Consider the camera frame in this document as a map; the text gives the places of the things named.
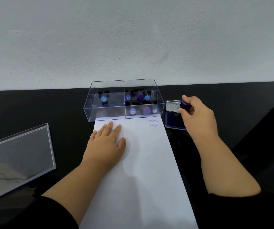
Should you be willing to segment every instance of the white wall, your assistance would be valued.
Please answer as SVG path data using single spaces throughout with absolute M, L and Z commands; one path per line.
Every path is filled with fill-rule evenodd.
M 0 90 L 274 80 L 274 0 L 0 0 Z

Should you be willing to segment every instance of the paper sheet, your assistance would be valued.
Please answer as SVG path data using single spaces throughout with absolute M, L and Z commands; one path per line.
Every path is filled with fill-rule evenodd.
M 80 228 L 198 228 L 161 117 L 113 121 L 122 125 L 118 141 L 125 137 L 126 149 Z M 96 121 L 94 130 L 107 123 Z

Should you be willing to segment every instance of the table surface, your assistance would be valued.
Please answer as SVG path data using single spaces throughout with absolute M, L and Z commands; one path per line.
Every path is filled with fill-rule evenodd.
M 0 139 L 48 123 L 57 166 L 0 197 L 0 223 L 17 214 L 32 201 L 32 196 L 40 196 L 81 162 L 91 134 L 91 124 L 83 111 L 88 90 L 0 91 Z M 199 97 L 214 111 L 219 135 L 230 149 L 274 107 L 274 82 L 173 85 L 159 86 L 159 90 L 165 101 L 180 100 L 183 94 Z M 179 134 L 178 130 L 166 131 L 168 136 Z

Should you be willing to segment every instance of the clear acrylic box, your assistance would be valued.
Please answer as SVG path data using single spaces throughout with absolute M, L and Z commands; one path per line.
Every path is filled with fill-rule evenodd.
M 154 79 L 92 82 L 84 105 L 89 122 L 161 116 L 163 108 Z

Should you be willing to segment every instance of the transparent lid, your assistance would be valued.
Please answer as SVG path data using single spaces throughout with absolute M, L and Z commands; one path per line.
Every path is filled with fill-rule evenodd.
M 0 139 L 0 196 L 55 168 L 48 124 Z

